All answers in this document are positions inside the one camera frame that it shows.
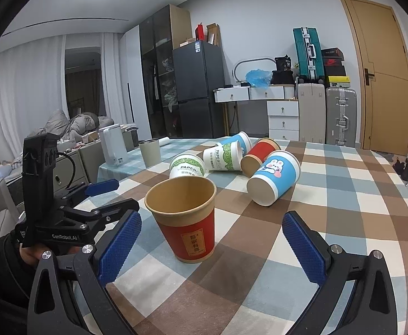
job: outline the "metal screw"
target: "metal screw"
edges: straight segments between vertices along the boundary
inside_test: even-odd
[[[90,253],[94,250],[94,246],[92,244],[86,244],[83,248],[82,248],[82,252],[83,253]]]
[[[42,254],[41,258],[42,258],[42,259],[49,259],[51,256],[52,256],[52,252],[50,252],[49,250],[46,250],[46,251]]]
[[[382,252],[381,251],[379,251],[379,250],[373,250],[373,256],[375,257],[375,258],[377,258],[377,259],[381,259],[383,256],[382,256]]]
[[[333,245],[331,246],[331,251],[332,251],[333,253],[340,254],[340,253],[343,252],[343,248],[342,248],[340,245],[338,245],[338,244],[333,244]]]

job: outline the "plaid tablecloth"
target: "plaid tablecloth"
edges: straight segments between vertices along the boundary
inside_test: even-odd
[[[210,172],[216,196],[216,249],[201,264],[178,261],[144,196],[168,178],[169,161],[143,170],[112,193],[79,208],[135,198],[142,232],[120,274],[107,286],[125,318],[140,334],[285,334],[317,286],[308,281],[281,230],[296,210],[328,244],[350,253],[383,252],[396,297],[399,334],[408,331],[408,191],[390,164],[368,150],[277,141],[302,163],[297,184],[270,207],[251,201],[247,177]],[[190,152],[214,142],[201,143]],[[335,329],[352,288],[347,283],[324,334]],[[93,326],[81,300],[82,313]]]
[[[191,149],[201,143],[208,141],[208,139],[191,139],[185,138],[180,140],[170,140],[168,145],[161,147],[161,159],[165,161],[172,157],[181,154],[182,152]],[[97,181],[105,181],[110,179],[123,180],[129,175],[145,170],[146,166],[142,158],[140,148],[136,148],[129,152],[129,161],[126,164],[114,166],[108,165],[106,162],[98,168]]]

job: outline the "teal suitcase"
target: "teal suitcase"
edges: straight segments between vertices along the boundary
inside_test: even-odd
[[[304,82],[324,84],[322,51],[315,28],[294,29],[295,47],[299,60],[300,79]]]

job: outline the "red paper cup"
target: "red paper cup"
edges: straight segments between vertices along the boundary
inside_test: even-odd
[[[241,160],[241,170],[248,178],[260,168],[271,152],[281,150],[280,146],[271,138],[260,139],[255,146]]]
[[[201,176],[179,176],[153,186],[145,205],[182,262],[198,263],[214,251],[216,186]]]

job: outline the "refrigerator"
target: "refrigerator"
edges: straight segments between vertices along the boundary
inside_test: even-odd
[[[213,93],[225,84],[221,48],[199,40],[174,49],[173,62],[183,137],[224,136],[223,105]]]

